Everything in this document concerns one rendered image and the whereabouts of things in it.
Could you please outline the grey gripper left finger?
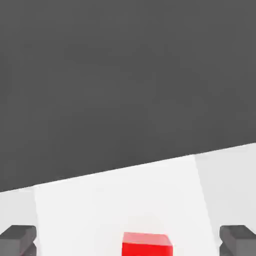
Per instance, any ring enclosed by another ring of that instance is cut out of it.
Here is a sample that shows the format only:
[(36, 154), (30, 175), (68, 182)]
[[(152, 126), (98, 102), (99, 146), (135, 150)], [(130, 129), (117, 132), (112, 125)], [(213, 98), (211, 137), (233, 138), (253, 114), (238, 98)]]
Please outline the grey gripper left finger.
[(34, 225), (11, 225), (0, 234), (0, 256), (37, 256)]

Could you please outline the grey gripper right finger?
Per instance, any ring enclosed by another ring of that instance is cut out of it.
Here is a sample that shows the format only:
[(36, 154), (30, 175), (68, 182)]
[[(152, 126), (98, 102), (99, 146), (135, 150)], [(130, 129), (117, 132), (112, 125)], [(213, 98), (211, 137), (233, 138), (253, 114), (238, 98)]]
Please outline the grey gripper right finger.
[(256, 256), (256, 234), (245, 225), (222, 225), (219, 256)]

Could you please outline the small red cube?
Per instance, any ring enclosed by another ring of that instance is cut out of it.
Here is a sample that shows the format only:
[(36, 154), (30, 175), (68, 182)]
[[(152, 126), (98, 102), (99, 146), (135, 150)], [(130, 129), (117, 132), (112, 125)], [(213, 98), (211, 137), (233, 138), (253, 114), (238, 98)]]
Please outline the small red cube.
[(173, 245), (165, 234), (123, 234), (121, 256), (173, 256), (173, 250)]

